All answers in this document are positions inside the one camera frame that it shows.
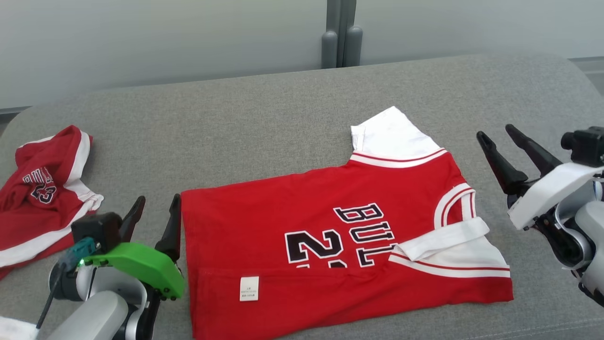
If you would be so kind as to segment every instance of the folded jersey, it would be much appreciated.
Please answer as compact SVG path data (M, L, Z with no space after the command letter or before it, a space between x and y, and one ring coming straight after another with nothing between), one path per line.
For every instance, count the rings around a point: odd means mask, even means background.
M352 134L342 166L182 193L196 338L512 299L450 153L394 107Z

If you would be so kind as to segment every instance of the gray fabric surface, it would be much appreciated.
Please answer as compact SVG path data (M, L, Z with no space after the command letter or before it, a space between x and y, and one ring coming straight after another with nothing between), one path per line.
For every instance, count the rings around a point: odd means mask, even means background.
M491 229L487 237L512 268L515 300L419 310L306 330L288 339L601 339L604 309L576 289L542 237L513 228L505 196L475 140L484 130L513 164L535 176L504 132L504 124L514 123L568 161L560 137L604 125L603 101L589 80L559 57L473 55L71 97L30 108L9 124L0 137L0 182L14 171L19 145L75 124L94 136L83 181L105 196L100 210L123 215L145 195L133 240L152 246L175 192L341 165L352 151L349 126L392 105L451 151L478 191L478 213ZM3 315L37 320L55 260L0 281ZM184 259L180 264L185 269ZM56 301L42 334L76 307ZM162 304L155 333L155 339L191 337L187 298Z

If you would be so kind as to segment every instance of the white tag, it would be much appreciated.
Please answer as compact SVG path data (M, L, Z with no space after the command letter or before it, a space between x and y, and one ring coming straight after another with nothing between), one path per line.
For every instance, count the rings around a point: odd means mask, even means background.
M258 301L258 277L241 278L239 301Z

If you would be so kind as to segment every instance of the gray bracket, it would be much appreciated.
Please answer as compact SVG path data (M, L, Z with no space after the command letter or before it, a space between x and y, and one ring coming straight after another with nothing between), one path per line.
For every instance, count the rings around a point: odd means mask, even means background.
M363 31L355 26L356 0L327 0L326 32L321 37L321 68L358 66Z

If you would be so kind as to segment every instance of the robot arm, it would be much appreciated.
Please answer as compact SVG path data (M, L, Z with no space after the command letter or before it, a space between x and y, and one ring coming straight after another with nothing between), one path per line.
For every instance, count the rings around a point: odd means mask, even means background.
M91 237L98 251L69 272L53 268L55 299L84 301L48 340L150 340L161 301L176 300L184 279L176 266L181 249L181 200L175 195L170 219L155 248L130 243L145 198L139 197L122 220L110 212L72 224L74 241Z
M604 307L604 128L567 132L561 145L572 150L562 163L513 125L506 131L539 169L529 180L498 151L482 131L477 139L501 189L517 229L535 229L549 242L557 260L579 280L579 289Z

